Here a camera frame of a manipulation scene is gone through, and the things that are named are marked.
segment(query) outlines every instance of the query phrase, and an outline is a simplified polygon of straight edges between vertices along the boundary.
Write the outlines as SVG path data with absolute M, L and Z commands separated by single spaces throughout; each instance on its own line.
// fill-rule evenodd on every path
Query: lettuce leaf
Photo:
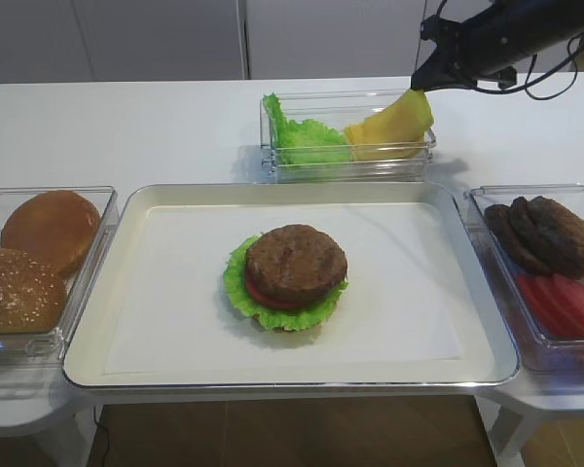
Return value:
M 350 161 L 347 140 L 339 131 L 315 119 L 306 119 L 302 122 L 287 120 L 281 110 L 281 102 L 274 93 L 265 96 L 264 103 L 274 122 L 275 145 L 279 150 L 280 163 Z M 323 146 L 343 146 L 343 148 L 342 150 L 326 149 L 322 148 Z
M 325 321 L 335 311 L 338 298 L 347 288 L 346 281 L 335 287 L 321 301 L 303 306 L 294 314 L 270 309 L 255 302 L 244 287 L 244 268 L 246 266 L 246 250 L 259 236 L 251 236 L 241 246 L 232 252 L 227 269 L 223 273 L 225 291 L 230 302 L 246 317 L 256 317 L 266 329 L 283 329 L 285 331 L 302 331 Z

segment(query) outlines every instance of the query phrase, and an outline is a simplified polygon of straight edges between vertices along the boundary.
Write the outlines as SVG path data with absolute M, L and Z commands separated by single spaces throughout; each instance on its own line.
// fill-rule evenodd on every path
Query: container of lettuce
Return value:
M 420 180 L 436 145 L 419 91 L 271 93 L 260 110 L 262 167 L 276 183 Z

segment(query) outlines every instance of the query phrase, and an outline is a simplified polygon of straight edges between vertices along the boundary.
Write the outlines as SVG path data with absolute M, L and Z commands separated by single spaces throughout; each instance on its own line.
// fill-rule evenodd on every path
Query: burger patty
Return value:
M 529 251 L 554 271 L 572 279 L 584 276 L 584 269 L 573 261 L 573 257 L 565 255 L 546 235 L 542 234 L 530 216 L 529 203 L 524 197 L 513 200 L 510 206 L 510 223 Z
M 530 201 L 529 212 L 540 234 L 584 270 L 584 221 L 544 197 Z
M 552 270 L 544 262 L 536 258 L 521 241 L 510 225 L 510 207 L 504 204 L 494 204 L 485 209 L 487 226 L 497 238 L 497 242 L 525 272 L 535 275 L 550 275 Z
M 246 274 L 258 292 L 299 306 L 324 297 L 345 279 L 347 267 L 335 240 L 305 225 L 265 233 L 246 252 Z

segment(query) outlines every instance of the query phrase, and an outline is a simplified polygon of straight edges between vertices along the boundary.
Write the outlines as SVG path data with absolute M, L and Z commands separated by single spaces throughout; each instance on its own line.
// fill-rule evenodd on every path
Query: red tomato slice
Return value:
M 558 304 L 577 318 L 584 326 L 584 284 L 559 274 L 552 277 Z
M 573 338 L 584 339 L 584 320 L 566 306 L 559 304 L 554 281 L 550 277 L 539 275 L 534 278 L 533 285 L 541 304 L 556 318 L 563 329 L 566 329 Z
M 249 274 L 246 272 L 244 273 L 244 287 L 246 287 L 246 291 L 249 293 L 251 298 L 256 301 L 258 304 L 263 305 L 267 308 L 272 309 L 294 309 L 300 308 L 302 305 L 299 304 L 290 304 L 287 302 L 279 302 L 277 300 L 273 300 L 268 298 L 267 296 L 260 293 L 255 287 L 255 284 L 249 277 Z
M 527 275 L 518 275 L 517 283 L 530 311 L 534 317 L 549 331 L 552 336 L 557 338 L 570 338 L 568 332 L 557 320 L 557 318 L 544 306 L 539 300 L 536 293 L 534 279 Z

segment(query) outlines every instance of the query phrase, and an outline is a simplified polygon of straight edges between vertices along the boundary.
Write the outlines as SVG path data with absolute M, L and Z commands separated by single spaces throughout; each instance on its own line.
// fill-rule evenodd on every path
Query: white cabinet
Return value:
M 243 78 L 237 0 L 75 0 L 74 4 L 98 81 Z
M 0 83 L 90 81 L 67 0 L 0 0 Z
M 247 0 L 253 79 L 410 75 L 423 0 Z

